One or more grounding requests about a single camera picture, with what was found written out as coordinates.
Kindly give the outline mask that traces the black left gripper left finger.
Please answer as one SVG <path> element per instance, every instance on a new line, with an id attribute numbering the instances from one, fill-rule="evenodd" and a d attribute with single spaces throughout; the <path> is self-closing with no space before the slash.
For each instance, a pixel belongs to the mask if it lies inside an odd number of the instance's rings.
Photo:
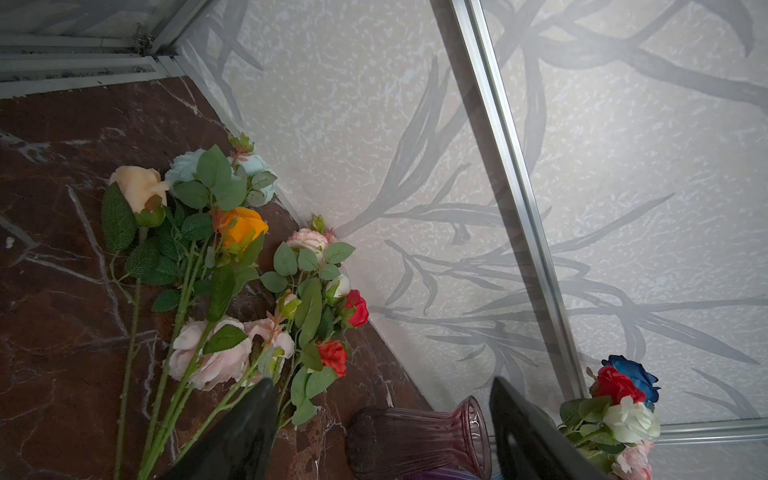
<path id="1" fill-rule="evenodd" d="M 277 413 L 277 389 L 272 380 L 264 379 L 162 477 L 264 479 L 277 432 Z"/>

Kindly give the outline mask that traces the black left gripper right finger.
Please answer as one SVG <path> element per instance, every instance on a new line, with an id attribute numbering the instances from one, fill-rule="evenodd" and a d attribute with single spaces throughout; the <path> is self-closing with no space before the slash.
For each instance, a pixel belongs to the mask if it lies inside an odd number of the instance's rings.
<path id="1" fill-rule="evenodd" d="M 489 405 L 497 459 L 505 479 L 605 477 L 506 379 L 494 379 Z"/>

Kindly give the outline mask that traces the white rose stem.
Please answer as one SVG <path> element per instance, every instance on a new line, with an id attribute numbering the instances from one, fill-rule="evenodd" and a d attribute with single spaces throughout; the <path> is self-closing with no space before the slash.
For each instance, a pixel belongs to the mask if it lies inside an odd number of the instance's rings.
<path id="1" fill-rule="evenodd" d="M 582 398 L 560 407 L 557 427 L 586 459 L 615 459 L 630 454 L 648 457 L 661 427 L 654 411 L 630 396 Z"/>

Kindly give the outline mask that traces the red rose stem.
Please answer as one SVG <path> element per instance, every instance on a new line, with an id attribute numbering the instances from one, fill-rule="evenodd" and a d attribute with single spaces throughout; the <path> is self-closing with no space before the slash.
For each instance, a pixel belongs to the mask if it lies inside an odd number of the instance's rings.
<path id="1" fill-rule="evenodd" d="M 632 379 L 610 365 L 598 371 L 590 393 L 593 397 L 608 396 L 613 405 L 620 404 L 625 397 L 629 397 L 632 403 L 646 401 L 645 393 L 635 386 Z"/>

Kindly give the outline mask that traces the blue rose stem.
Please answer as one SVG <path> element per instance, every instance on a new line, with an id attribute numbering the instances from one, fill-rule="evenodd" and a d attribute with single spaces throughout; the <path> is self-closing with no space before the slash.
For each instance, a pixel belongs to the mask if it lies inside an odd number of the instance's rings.
<path id="1" fill-rule="evenodd" d="M 633 385 L 645 394 L 645 405 L 651 408 L 659 400 L 660 388 L 656 386 L 659 379 L 647 372 L 642 364 L 629 360 L 623 355 L 610 355 L 601 361 L 602 366 L 614 367 L 619 373 L 628 377 Z"/>

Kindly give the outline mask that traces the dark red glass vase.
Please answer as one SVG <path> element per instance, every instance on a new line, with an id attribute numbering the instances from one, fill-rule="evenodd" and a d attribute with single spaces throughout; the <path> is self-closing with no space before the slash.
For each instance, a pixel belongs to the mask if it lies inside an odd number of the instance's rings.
<path id="1" fill-rule="evenodd" d="M 348 430 L 346 455 L 358 479 L 401 479 L 446 468 L 477 479 L 492 476 L 487 425 L 473 396 L 450 412 L 365 408 Z"/>

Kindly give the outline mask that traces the purple glass vase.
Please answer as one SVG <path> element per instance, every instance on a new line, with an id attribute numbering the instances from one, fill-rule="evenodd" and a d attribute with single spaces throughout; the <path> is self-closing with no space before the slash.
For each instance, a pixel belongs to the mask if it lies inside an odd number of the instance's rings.
<path id="1" fill-rule="evenodd" d="M 416 473 L 406 474 L 403 480 L 480 480 L 480 477 L 465 470 L 441 467 Z"/>

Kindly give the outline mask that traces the pale pink peony stem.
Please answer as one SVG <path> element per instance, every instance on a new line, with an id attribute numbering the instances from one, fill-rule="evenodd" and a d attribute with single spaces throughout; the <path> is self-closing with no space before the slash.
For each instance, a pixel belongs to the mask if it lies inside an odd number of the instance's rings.
<path id="1" fill-rule="evenodd" d="M 649 460 L 654 442 L 642 440 L 617 455 L 611 467 L 611 475 L 622 480 L 651 480 L 652 466 Z"/>

